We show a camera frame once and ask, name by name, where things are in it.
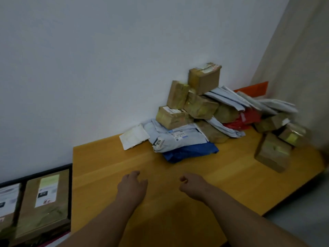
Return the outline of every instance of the wood grain surface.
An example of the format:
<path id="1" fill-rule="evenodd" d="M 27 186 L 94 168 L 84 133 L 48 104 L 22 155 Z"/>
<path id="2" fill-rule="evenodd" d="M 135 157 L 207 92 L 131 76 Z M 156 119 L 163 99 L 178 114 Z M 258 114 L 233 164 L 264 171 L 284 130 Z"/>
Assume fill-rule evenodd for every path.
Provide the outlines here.
<path id="1" fill-rule="evenodd" d="M 311 146 L 294 149 L 290 167 L 279 174 L 254 159 L 261 134 L 216 144 L 217 154 L 168 163 L 146 141 L 124 151 L 119 136 L 73 149 L 72 232 L 111 203 L 123 175 L 140 170 L 149 186 L 128 222 L 120 246 L 220 246 L 226 238 L 212 212 L 178 190 L 184 172 L 202 175 L 262 215 L 324 170 Z"/>

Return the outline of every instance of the forearm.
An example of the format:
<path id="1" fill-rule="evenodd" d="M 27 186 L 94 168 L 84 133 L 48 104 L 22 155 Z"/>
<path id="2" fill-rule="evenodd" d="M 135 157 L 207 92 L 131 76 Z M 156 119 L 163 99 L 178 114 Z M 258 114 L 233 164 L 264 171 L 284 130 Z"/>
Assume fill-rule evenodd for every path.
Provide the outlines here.
<path id="1" fill-rule="evenodd" d="M 307 246 L 216 187 L 207 191 L 204 202 L 233 247 Z"/>
<path id="2" fill-rule="evenodd" d="M 114 201 L 59 247 L 115 247 L 119 245 L 134 207 Z"/>

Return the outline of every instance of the person's right arm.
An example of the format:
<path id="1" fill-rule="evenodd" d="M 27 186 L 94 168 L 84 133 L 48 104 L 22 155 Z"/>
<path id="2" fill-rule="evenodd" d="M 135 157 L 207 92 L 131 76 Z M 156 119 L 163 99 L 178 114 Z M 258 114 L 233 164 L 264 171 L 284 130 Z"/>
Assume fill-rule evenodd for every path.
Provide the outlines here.
<path id="1" fill-rule="evenodd" d="M 207 183 L 203 177 L 186 173 L 180 181 L 180 191 L 212 210 L 232 247 L 307 247 L 303 241 Z"/>

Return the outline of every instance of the black label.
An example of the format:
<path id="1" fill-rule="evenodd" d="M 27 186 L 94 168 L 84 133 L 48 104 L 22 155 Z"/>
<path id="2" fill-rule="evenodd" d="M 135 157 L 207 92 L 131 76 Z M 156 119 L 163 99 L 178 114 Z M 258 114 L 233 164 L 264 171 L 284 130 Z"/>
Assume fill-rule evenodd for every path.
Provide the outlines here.
<path id="1" fill-rule="evenodd" d="M 40 192 L 38 194 L 38 198 L 41 198 L 41 197 L 44 197 L 44 196 L 47 196 L 48 195 L 48 191 L 45 191 L 45 192 Z"/>

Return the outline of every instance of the left hand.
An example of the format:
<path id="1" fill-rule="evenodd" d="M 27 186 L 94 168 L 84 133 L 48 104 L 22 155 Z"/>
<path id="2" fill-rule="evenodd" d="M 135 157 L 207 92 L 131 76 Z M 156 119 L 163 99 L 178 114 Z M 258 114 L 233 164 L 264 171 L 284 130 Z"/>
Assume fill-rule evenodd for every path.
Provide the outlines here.
<path id="1" fill-rule="evenodd" d="M 116 201 L 132 206 L 135 209 L 144 200 L 148 180 L 145 179 L 139 182 L 137 179 L 139 174 L 140 171 L 134 170 L 122 177 L 121 182 L 117 186 Z"/>

